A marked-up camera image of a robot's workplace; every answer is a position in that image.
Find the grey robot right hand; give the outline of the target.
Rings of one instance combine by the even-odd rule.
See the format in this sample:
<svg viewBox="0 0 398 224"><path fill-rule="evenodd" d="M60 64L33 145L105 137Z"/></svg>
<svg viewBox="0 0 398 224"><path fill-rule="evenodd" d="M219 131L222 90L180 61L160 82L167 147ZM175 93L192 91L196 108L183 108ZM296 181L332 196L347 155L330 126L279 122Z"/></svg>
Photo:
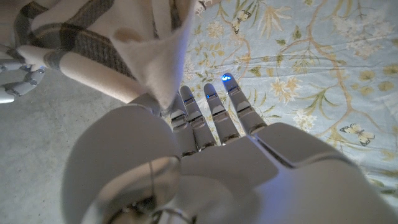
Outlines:
<svg viewBox="0 0 398 224"><path fill-rule="evenodd" d="M37 87L45 75L45 67L41 65L36 70L32 67L32 64L22 59L1 59L1 73L14 70L26 72L23 81L1 85L1 104L12 103L16 97L23 96Z"/></svg>

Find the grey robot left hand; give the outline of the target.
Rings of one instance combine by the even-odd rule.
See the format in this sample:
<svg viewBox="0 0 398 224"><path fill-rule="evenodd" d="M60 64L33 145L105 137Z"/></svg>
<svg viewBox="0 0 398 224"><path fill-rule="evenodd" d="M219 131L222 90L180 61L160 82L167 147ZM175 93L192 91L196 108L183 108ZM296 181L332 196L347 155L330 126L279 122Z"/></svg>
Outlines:
<svg viewBox="0 0 398 224"><path fill-rule="evenodd" d="M66 223L396 223L360 168L285 123L268 125L230 74L222 76L240 136L213 85L212 135L190 89L171 122L145 94L93 123L66 164Z"/></svg>

